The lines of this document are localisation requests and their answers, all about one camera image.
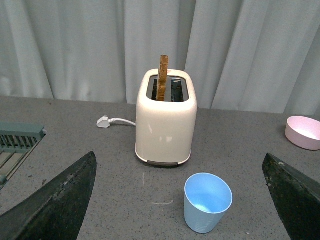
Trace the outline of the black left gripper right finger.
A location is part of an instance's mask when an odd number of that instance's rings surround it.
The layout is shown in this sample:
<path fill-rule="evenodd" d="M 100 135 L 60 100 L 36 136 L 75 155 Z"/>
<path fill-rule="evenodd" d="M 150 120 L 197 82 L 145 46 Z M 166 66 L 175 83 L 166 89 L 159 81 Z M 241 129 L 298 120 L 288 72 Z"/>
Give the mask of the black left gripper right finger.
<path fill-rule="evenodd" d="M 320 184 L 267 153 L 262 170 L 277 213 L 292 240 L 320 238 Z"/>

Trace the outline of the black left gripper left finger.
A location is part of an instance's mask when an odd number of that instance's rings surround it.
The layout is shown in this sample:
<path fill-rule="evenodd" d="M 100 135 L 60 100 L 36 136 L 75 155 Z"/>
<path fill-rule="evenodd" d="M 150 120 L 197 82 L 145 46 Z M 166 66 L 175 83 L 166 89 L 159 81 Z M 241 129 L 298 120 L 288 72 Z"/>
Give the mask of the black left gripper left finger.
<path fill-rule="evenodd" d="M 0 217 L 2 240 L 75 240 L 94 189 L 97 159 L 90 151 Z"/>

